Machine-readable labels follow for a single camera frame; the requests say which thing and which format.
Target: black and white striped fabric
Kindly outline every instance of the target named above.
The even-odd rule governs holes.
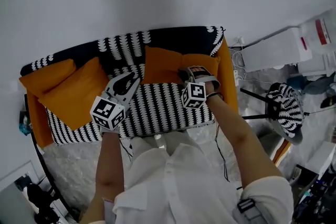
[[[140,31],[99,39],[57,52],[26,65],[24,76],[39,68],[66,59],[73,59],[77,68],[92,57],[100,63],[111,79],[124,72],[135,72],[144,78],[145,46],[174,50],[182,54],[215,55],[224,39],[221,26],[179,27]],[[209,124],[214,116],[204,104],[199,110],[182,107],[183,87],[172,83],[140,85],[130,103],[130,114],[120,125],[120,137],[147,136]],[[90,122],[72,131],[46,108],[48,123],[56,144],[100,141],[99,127]]]
[[[303,122],[303,114],[295,98],[294,89],[285,83],[274,83],[266,97],[281,103],[277,120],[283,131],[293,138],[295,131],[302,127]]]

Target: shirt pocket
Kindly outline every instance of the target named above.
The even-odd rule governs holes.
[[[138,184],[116,196],[113,213],[117,214],[118,208],[147,210],[147,199],[148,194],[146,184]]]

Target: person's left arm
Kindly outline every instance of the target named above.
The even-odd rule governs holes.
[[[81,224],[104,220],[103,199],[114,202],[124,191],[124,174],[118,134],[105,133],[96,172],[96,193]]]

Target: wrist strap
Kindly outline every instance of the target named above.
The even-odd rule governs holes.
[[[220,95],[220,97],[223,99],[223,96],[220,92],[212,92],[206,96],[206,100],[208,100],[211,96],[215,96],[215,95]]]

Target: white shirt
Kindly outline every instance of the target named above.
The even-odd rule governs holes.
[[[276,223],[290,222],[293,198],[284,178],[257,180],[240,197],[202,151],[180,144],[172,156],[153,148],[135,159],[113,212],[116,224],[237,223],[232,212],[240,199],[247,198],[262,203]]]

